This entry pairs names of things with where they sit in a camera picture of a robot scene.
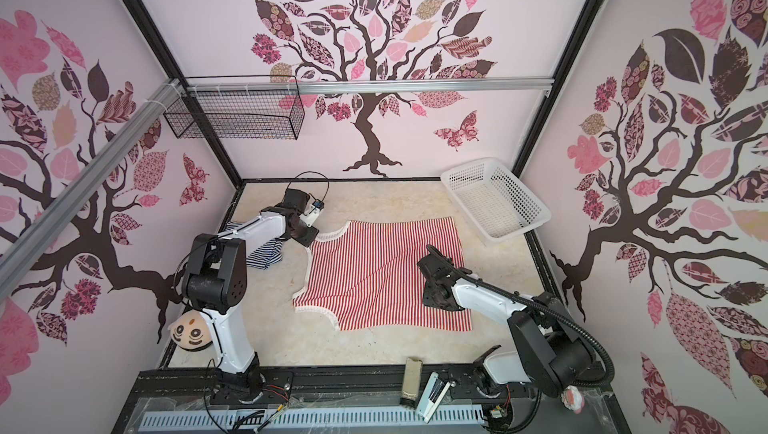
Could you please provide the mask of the white plastic laundry basket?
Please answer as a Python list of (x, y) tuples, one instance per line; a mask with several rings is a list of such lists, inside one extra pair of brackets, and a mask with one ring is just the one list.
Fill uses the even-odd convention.
[(488, 246), (522, 236), (552, 218), (549, 208), (496, 159), (451, 168), (440, 175), (440, 181)]

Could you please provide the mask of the red white striped tank top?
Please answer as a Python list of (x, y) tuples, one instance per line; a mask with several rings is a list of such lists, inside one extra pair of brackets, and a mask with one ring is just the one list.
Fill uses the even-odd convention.
[(426, 280), (417, 263), (432, 245), (462, 265), (452, 218), (402, 223), (349, 221), (320, 234), (307, 249), (304, 287), (294, 310), (325, 316), (338, 331), (410, 326), (470, 332), (471, 314), (423, 304)]

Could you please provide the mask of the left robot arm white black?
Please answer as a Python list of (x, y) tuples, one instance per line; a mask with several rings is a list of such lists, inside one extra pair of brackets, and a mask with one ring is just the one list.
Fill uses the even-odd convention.
[(257, 400), (265, 381), (248, 340), (241, 302), (247, 291), (247, 255), (270, 241), (294, 240), (304, 247), (318, 235), (314, 223), (325, 204), (288, 188), (283, 199), (253, 219), (218, 234), (194, 239), (182, 280), (182, 294), (205, 321), (214, 346), (213, 373), (220, 393), (231, 400)]

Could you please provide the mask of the blue white striped tank top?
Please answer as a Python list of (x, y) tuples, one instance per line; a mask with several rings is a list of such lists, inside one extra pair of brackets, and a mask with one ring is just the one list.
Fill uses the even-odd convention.
[[(245, 231), (247, 237), (251, 238), (253, 232), (258, 230), (259, 220), (249, 223), (230, 222), (226, 225), (224, 232), (242, 233)], [(249, 268), (267, 270), (283, 260), (283, 242), (278, 238), (273, 238), (262, 244), (260, 247), (251, 250), (246, 255), (246, 265)]]

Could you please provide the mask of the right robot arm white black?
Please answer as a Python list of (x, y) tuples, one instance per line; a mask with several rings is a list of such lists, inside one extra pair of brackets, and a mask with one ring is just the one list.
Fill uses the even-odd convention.
[(509, 330), (512, 347), (494, 346), (473, 362), (472, 382), (491, 397), (510, 383), (529, 384), (538, 392), (557, 397), (568, 387), (592, 385), (586, 373), (602, 357), (598, 342), (550, 294), (525, 296), (508, 292), (456, 266), (436, 247), (417, 266), (425, 280), (423, 304), (447, 312), (470, 311)]

